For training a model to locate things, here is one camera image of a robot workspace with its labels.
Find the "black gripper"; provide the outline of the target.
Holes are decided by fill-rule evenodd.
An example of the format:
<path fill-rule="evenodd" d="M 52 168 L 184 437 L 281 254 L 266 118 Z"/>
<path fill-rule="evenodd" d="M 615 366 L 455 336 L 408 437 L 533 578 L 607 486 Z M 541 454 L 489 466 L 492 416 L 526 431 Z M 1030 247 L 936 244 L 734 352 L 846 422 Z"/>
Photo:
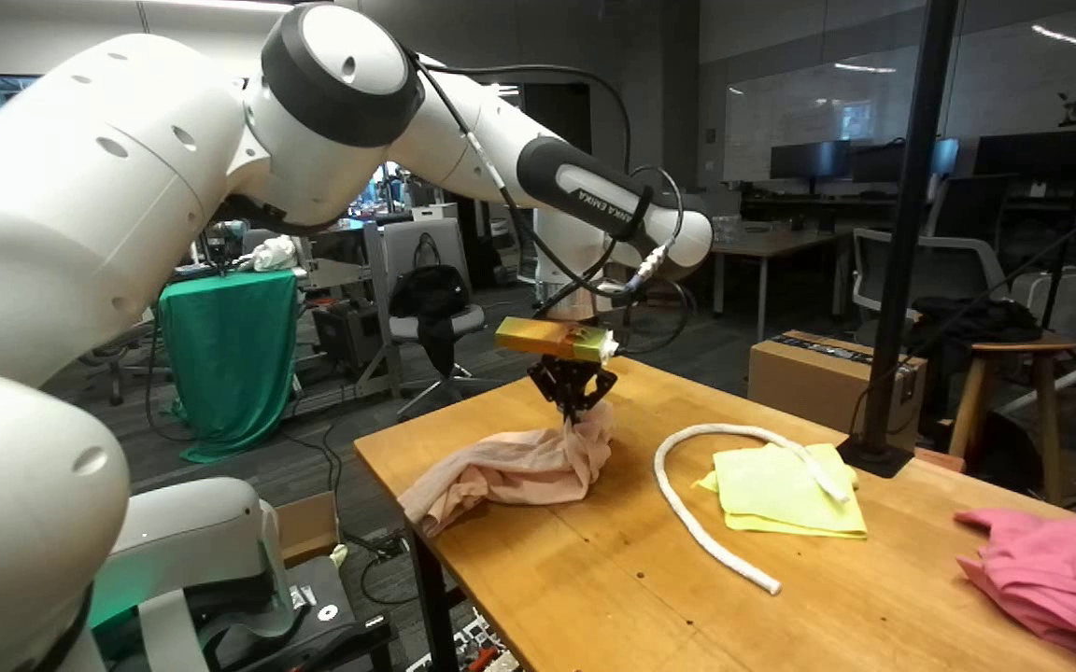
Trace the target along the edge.
<path fill-rule="evenodd" d="M 559 412 L 565 422 L 574 422 L 569 392 L 584 392 L 580 416 L 587 416 L 614 392 L 614 385 L 615 374 L 604 361 L 580 361 L 580 359 L 536 361 L 536 390 Z"/>

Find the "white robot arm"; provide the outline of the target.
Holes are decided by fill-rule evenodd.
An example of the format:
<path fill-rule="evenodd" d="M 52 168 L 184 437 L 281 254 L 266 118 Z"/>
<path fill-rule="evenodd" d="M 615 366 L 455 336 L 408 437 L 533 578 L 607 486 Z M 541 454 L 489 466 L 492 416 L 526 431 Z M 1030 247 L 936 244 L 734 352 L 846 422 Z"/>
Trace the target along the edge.
<path fill-rule="evenodd" d="M 285 10 L 235 81 L 159 35 L 91 46 L 0 110 L 0 379 L 44 385 L 115 339 L 226 202 L 307 237 L 379 165 L 530 209 L 555 247 L 600 230 L 645 278 L 711 254 L 711 218 L 584 153 L 371 16 Z"/>

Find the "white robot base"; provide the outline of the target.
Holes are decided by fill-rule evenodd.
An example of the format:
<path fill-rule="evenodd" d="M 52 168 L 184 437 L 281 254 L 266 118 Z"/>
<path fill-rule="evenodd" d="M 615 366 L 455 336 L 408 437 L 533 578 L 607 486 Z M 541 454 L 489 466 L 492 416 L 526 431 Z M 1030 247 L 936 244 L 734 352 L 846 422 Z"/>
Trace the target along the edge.
<path fill-rule="evenodd" d="M 134 494 L 100 418 L 0 379 L 0 672 L 100 672 L 94 632 L 127 611 L 154 667 L 292 636 L 275 513 L 240 478 Z"/>

